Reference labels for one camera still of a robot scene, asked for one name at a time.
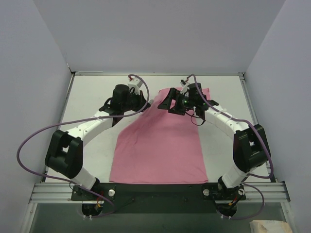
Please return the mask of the pink t-shirt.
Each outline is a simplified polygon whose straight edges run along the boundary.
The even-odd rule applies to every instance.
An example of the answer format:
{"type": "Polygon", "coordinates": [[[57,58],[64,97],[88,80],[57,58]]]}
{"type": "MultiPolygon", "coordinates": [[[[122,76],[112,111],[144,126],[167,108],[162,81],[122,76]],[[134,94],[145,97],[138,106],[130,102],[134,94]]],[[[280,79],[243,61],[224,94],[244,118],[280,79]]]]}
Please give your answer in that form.
{"type": "Polygon", "coordinates": [[[117,138],[109,180],[125,184],[208,181],[196,120],[158,109],[169,89],[117,138]]]}

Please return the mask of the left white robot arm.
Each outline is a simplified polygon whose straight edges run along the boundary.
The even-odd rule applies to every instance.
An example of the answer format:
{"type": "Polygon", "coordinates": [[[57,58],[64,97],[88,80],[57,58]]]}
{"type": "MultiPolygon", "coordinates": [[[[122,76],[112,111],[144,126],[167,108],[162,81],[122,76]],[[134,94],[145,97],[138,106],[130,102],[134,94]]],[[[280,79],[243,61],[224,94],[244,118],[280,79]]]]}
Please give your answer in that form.
{"type": "Polygon", "coordinates": [[[112,97],[94,114],[93,119],[67,131],[53,133],[45,158],[45,165],[83,187],[83,195],[93,200],[99,196],[98,179],[84,167],[84,146],[103,131],[114,127],[129,111],[144,111],[150,103],[138,84],[118,84],[112,97]]]}

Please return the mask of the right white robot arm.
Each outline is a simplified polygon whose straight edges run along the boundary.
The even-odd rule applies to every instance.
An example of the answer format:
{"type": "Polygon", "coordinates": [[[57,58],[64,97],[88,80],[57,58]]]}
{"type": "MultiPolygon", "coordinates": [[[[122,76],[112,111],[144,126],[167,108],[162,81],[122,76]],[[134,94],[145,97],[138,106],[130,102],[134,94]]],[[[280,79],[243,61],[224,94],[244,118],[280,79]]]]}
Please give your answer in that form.
{"type": "Polygon", "coordinates": [[[194,116],[213,124],[233,140],[233,165],[218,179],[218,191],[223,195],[233,193],[253,170],[269,160],[263,127],[234,120],[217,102],[207,99],[200,83],[185,84],[182,90],[170,88],[158,108],[181,116],[192,111],[194,116]]]}

